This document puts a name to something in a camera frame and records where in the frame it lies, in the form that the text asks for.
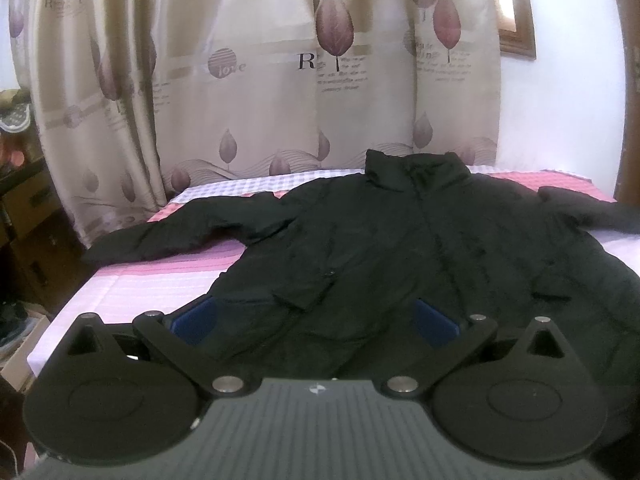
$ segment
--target jacket's left sleeve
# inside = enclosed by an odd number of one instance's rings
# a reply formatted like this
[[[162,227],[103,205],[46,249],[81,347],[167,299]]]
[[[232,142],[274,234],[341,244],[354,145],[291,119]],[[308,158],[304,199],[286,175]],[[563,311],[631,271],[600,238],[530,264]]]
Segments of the jacket's left sleeve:
[[[587,229],[613,229],[640,234],[640,210],[619,202],[604,202],[585,193],[544,186],[538,190],[544,205]]]
[[[299,186],[288,200],[271,192],[197,198],[158,222],[102,236],[82,259],[96,266],[157,260],[201,248],[220,230],[251,245],[283,229],[314,203],[328,182],[319,180]]]

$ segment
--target bed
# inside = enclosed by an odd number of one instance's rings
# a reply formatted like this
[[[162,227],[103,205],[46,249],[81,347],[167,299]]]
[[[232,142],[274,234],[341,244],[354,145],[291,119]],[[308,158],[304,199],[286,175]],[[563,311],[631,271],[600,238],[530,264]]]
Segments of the bed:
[[[488,166],[473,166],[473,173],[490,174],[513,180],[530,189],[557,186],[612,201],[589,180],[559,171],[516,172]],[[361,170],[321,170],[263,178],[233,180],[191,187],[175,197],[149,221],[158,221],[175,212],[189,200],[206,196],[242,196],[271,191],[282,196],[288,190],[315,178],[329,178]],[[624,261],[640,275],[640,236],[613,231],[591,233],[604,249]],[[147,310],[172,312],[207,292],[212,282],[227,270],[244,251],[244,245],[231,238],[217,240],[194,253],[180,254],[154,262],[104,267],[75,294],[40,338],[28,356],[36,375],[69,329],[83,312],[95,312],[105,323],[127,323]]]

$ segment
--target round black disc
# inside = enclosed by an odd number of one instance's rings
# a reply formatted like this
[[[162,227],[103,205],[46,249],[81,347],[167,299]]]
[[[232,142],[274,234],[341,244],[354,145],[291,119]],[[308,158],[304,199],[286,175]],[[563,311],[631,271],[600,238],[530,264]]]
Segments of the round black disc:
[[[445,378],[433,397],[442,429],[476,454],[521,465],[563,462],[602,432],[606,405],[588,378],[547,359],[492,362]]]
[[[42,377],[24,403],[37,444],[72,463],[107,465],[156,454],[185,436],[198,413],[193,385],[178,372],[99,353],[75,356]]]

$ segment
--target gray ribbed base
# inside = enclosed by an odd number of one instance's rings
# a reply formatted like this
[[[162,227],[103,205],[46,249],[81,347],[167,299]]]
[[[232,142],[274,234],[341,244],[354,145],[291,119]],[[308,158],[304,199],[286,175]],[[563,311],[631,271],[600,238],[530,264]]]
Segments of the gray ribbed base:
[[[28,480],[606,480],[586,460],[540,471],[482,462],[458,450],[414,402],[370,381],[265,380],[214,402],[174,448],[126,466],[45,458]]]

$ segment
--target beige curtain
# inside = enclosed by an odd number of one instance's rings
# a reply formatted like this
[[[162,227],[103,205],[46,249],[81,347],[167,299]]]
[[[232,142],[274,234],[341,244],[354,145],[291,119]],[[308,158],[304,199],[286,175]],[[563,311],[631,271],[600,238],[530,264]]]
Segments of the beige curtain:
[[[493,0],[11,0],[9,19],[85,243],[165,192],[369,148],[495,160]]]

